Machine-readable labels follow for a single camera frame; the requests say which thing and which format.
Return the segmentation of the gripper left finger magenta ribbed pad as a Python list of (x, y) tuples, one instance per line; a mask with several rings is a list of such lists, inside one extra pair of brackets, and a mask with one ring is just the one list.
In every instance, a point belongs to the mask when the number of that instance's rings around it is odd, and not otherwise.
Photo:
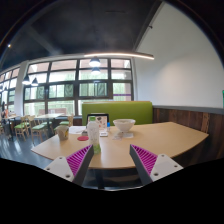
[(57, 157), (45, 171), (81, 186), (93, 155), (93, 146), (88, 145), (67, 157)]

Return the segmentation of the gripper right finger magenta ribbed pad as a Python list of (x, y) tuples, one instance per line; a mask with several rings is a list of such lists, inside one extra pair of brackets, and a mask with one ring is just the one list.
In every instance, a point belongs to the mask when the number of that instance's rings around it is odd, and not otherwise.
[(182, 169), (166, 154), (156, 155), (139, 146), (130, 145), (130, 155), (143, 185), (148, 185)]

